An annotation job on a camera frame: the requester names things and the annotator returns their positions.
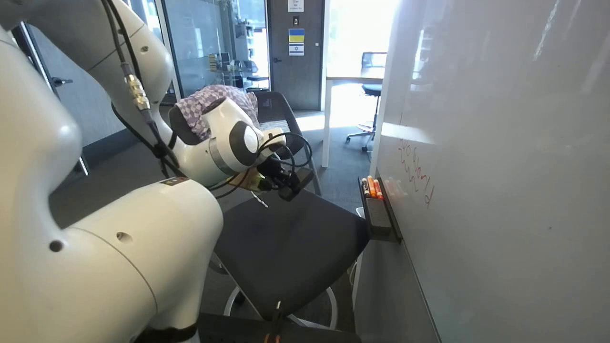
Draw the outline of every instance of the table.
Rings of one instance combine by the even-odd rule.
[[[329,165],[329,112],[331,112],[331,87],[339,84],[381,84],[379,74],[331,74],[325,76],[325,97],[323,97],[323,139],[321,139],[321,167]]]

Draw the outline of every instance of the floor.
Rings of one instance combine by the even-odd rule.
[[[352,139],[350,143],[344,143],[344,135],[358,131],[358,124],[367,124],[371,120],[373,99],[365,97],[360,85],[339,85],[333,91],[331,162],[329,167],[318,169],[318,179],[321,198],[348,211],[356,211],[360,205],[356,179],[367,173],[369,154],[362,152],[365,141]],[[304,137],[314,148],[314,164],[318,165],[323,118],[320,112],[299,112],[297,116]],[[87,177],[70,175],[70,179],[51,194],[49,205],[55,221],[60,226],[66,226],[114,198],[140,185],[158,181],[159,177],[161,173],[152,154],[142,145],[135,145],[89,169]],[[226,209],[247,196],[249,192],[240,190],[222,198],[220,205]],[[203,287],[201,312],[220,314],[232,287],[234,284],[226,274],[209,270]],[[342,310],[337,327],[354,331],[348,274],[337,280],[333,287]],[[247,318],[251,316],[251,310],[241,306],[236,308],[234,314]],[[301,314],[325,322],[329,316],[325,297],[321,295],[312,301]]]

